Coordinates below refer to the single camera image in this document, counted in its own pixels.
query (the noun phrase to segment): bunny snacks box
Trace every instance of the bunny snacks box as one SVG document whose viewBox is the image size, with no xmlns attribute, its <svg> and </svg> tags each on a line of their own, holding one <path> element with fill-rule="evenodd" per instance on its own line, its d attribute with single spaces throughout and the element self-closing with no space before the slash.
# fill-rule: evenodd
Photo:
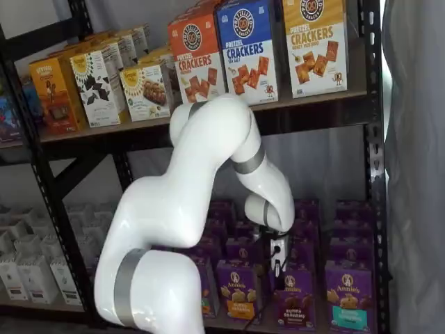
<svg viewBox="0 0 445 334">
<path fill-rule="evenodd" d="M 278 101 L 270 1 L 229 0 L 217 16 L 229 92 L 249 105 Z"/>
<path fill-rule="evenodd" d="M 227 315 L 232 319 L 251 320 L 262 307 L 256 266 L 243 260 L 220 260 L 216 271 Z"/>
<path fill-rule="evenodd" d="M 331 333 L 375 333 L 371 266 L 328 260 L 325 272 Z"/>
</svg>

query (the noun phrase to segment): white snack box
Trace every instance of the white snack box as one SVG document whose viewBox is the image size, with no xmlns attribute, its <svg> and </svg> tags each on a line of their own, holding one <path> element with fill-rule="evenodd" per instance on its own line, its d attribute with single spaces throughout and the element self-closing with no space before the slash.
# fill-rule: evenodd
<svg viewBox="0 0 445 334">
<path fill-rule="evenodd" d="M 9 233 L 7 231 L 0 232 L 0 255 L 15 252 L 15 248 Z"/>
<path fill-rule="evenodd" d="M 133 122 L 170 117 L 175 101 L 164 62 L 126 68 L 120 78 Z"/>
<path fill-rule="evenodd" d="M 0 257 L 0 277 L 11 301 L 27 301 L 29 298 L 17 266 L 20 258 L 19 253 L 9 253 Z"/>
<path fill-rule="evenodd" d="M 35 234 L 28 234 L 15 240 L 14 247 L 17 252 L 27 257 L 41 253 L 40 238 Z"/>
<path fill-rule="evenodd" d="M 24 257 L 18 267 L 34 303 L 51 304 L 56 299 L 57 284 L 43 255 Z"/>
<path fill-rule="evenodd" d="M 66 259 L 63 256 L 54 259 L 51 262 L 51 270 L 66 304 L 82 306 L 79 293 L 77 292 L 76 285 L 72 279 Z"/>
<path fill-rule="evenodd" d="M 70 59 L 90 127 L 118 125 L 128 118 L 113 55 L 113 48 L 98 45 Z"/>
<path fill-rule="evenodd" d="M 40 249 L 48 263 L 51 263 L 56 257 L 63 256 L 60 242 L 57 237 L 53 235 L 47 235 L 42 242 L 40 242 Z"/>
</svg>

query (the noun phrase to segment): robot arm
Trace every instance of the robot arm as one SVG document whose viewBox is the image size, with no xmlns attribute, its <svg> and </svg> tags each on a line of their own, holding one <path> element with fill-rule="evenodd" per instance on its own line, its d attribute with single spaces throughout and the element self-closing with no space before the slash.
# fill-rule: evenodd
<svg viewBox="0 0 445 334">
<path fill-rule="evenodd" d="M 245 102 L 223 95 L 192 108 L 173 114 L 175 149 L 165 174 L 140 178 L 124 192 L 96 272 L 100 315 L 153 334 L 204 333 L 196 266 L 184 255 L 150 248 L 196 245 L 216 171 L 228 158 L 253 192 L 245 203 L 250 220 L 286 232 L 294 218 L 289 184 L 267 160 Z"/>
</svg>

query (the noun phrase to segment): purple annie's box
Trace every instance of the purple annie's box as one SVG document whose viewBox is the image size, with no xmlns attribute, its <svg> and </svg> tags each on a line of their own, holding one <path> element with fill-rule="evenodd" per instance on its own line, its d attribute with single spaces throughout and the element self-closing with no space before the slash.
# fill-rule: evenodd
<svg viewBox="0 0 445 334">
<path fill-rule="evenodd" d="M 375 333 L 373 273 L 364 262 L 327 261 L 330 332 Z"/>
<path fill-rule="evenodd" d="M 216 288 L 215 276 L 211 268 L 210 259 L 204 257 L 190 256 L 196 264 L 201 277 L 202 291 L 202 315 L 204 318 L 216 318 L 220 309 L 220 300 Z"/>
<path fill-rule="evenodd" d="M 273 271 L 269 273 L 270 283 L 275 289 Z M 314 278 L 306 268 L 290 262 L 284 273 L 284 290 L 273 294 L 280 326 L 299 331 L 315 331 Z"/>
</svg>

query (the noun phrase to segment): cardboard box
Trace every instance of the cardboard box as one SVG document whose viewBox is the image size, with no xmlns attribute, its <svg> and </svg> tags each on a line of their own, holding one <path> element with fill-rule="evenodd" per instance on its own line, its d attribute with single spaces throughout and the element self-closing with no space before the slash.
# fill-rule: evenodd
<svg viewBox="0 0 445 334">
<path fill-rule="evenodd" d="M 251 320 L 262 308 L 261 281 L 254 265 L 241 260 L 221 260 L 216 272 L 227 316 Z M 261 315 L 254 324 L 258 324 L 260 319 Z"/>
<path fill-rule="evenodd" d="M 138 63 L 150 63 L 152 61 L 165 61 L 165 66 L 167 66 L 168 76 L 170 78 L 170 85 L 172 86 L 175 106 L 181 104 L 181 91 L 179 89 L 178 74 L 176 73 L 175 58 L 173 56 L 172 47 L 170 45 L 159 47 L 158 49 L 151 51 L 148 55 L 139 58 Z"/>
<path fill-rule="evenodd" d="M 34 303 L 51 304 L 56 299 L 57 284 L 43 255 L 22 258 L 18 267 Z"/>
<path fill-rule="evenodd" d="M 70 59 L 90 127 L 117 125 L 129 118 L 113 53 L 100 45 Z"/>
<path fill-rule="evenodd" d="M 13 106 L 6 97 L 0 96 L 0 143 L 20 138 L 19 122 L 14 115 Z"/>
<path fill-rule="evenodd" d="M 184 103 L 212 100 L 227 91 L 214 6 L 202 6 L 168 25 Z"/>
<path fill-rule="evenodd" d="M 66 259 L 57 257 L 51 262 L 51 271 L 54 274 L 58 288 L 62 292 L 63 299 L 67 305 L 82 306 L 79 293 L 76 285 L 72 279 L 70 268 L 67 265 Z"/>
<path fill-rule="evenodd" d="M 63 53 L 29 65 L 42 103 L 44 121 L 52 134 L 64 134 L 87 126 L 70 63 Z"/>
<path fill-rule="evenodd" d="M 126 68 L 120 78 L 133 122 L 170 117 L 175 102 L 164 62 L 152 61 Z"/>
<path fill-rule="evenodd" d="M 138 64 L 138 55 L 133 40 L 133 30 L 118 31 L 116 37 L 124 40 L 124 49 L 120 50 L 124 67 L 130 67 Z"/>
<path fill-rule="evenodd" d="M 311 271 L 291 262 L 284 275 L 284 290 L 278 290 L 275 273 L 269 272 L 270 283 L 275 290 L 273 298 L 278 326 L 314 332 L 316 291 Z"/>
<path fill-rule="evenodd" d="M 249 105 L 278 101 L 272 3 L 229 0 L 217 16 L 229 92 Z"/>
<path fill-rule="evenodd" d="M 17 266 L 20 259 L 19 253 L 9 253 L 0 257 L 0 277 L 11 301 L 27 301 L 29 298 L 23 284 L 22 273 Z"/>
<path fill-rule="evenodd" d="M 283 0 L 293 97 L 348 88 L 343 0 Z"/>
<path fill-rule="evenodd" d="M 202 315 L 204 318 L 216 318 L 220 310 L 220 300 L 216 289 L 215 276 L 210 259 L 205 257 L 190 256 L 196 264 L 201 277 L 202 291 Z"/>
<path fill-rule="evenodd" d="M 373 274 L 365 263 L 327 261 L 328 320 L 335 333 L 376 333 Z"/>
</svg>

